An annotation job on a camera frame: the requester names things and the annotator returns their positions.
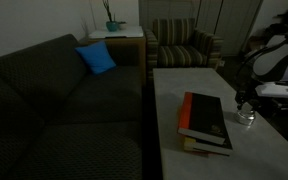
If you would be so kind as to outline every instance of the dark gray sofa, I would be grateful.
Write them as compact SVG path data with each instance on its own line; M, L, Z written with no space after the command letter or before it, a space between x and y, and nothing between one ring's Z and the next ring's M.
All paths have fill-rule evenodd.
M142 179L137 47L93 75L71 34L0 57L0 179Z

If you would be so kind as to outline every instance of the striped armchair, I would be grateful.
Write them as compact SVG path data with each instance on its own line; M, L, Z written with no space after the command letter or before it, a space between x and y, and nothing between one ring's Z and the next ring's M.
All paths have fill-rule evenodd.
M155 19L146 36L147 83L153 83L153 68L211 67L221 60L223 39L194 28L194 19Z

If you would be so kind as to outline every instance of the stacked books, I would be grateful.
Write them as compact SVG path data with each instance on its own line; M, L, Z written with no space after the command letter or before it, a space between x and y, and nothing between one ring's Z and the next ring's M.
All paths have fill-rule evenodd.
M233 152L218 97L185 92L178 133L184 135L184 150L227 156Z

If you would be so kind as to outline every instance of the white coffee table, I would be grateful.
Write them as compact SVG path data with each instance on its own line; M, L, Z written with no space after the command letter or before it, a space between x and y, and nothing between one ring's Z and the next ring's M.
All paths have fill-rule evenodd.
M235 91L213 69L154 69L154 87L163 178L167 180L288 180L288 142L259 114L252 126L237 123ZM183 150L177 133L184 92L221 98L231 156L196 155Z

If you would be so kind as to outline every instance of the blue pillow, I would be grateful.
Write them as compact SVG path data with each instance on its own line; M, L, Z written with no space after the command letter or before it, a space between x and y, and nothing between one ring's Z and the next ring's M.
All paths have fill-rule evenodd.
M103 40L89 46L77 47L75 50L82 56L94 74L105 72L116 66Z

